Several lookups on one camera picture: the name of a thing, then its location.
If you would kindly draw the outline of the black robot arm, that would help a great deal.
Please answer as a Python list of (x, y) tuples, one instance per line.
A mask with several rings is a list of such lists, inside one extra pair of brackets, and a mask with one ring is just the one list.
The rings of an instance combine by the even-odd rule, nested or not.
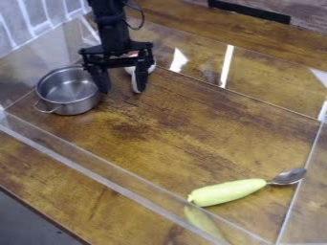
[(90, 74), (102, 94), (110, 89), (109, 68), (134, 67), (132, 88), (141, 93), (146, 87), (149, 68), (154, 64), (152, 42), (130, 40), (124, 7), (141, 12), (130, 0), (86, 0), (97, 24), (101, 44), (78, 50), (82, 57), (82, 68)]

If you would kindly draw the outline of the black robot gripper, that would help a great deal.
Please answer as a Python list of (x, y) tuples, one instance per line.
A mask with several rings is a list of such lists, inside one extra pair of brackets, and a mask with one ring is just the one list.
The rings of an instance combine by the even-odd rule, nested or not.
[[(141, 93), (145, 90), (148, 72), (152, 73), (156, 68), (156, 60), (152, 53), (153, 43), (133, 41), (129, 46), (120, 51), (104, 51), (102, 45), (81, 48), (78, 54), (82, 58), (82, 68), (89, 72), (90, 77), (102, 94), (110, 89), (110, 80), (106, 69), (126, 67), (128, 72), (134, 67), (134, 88)], [(137, 62), (137, 56), (144, 53), (144, 62)]]

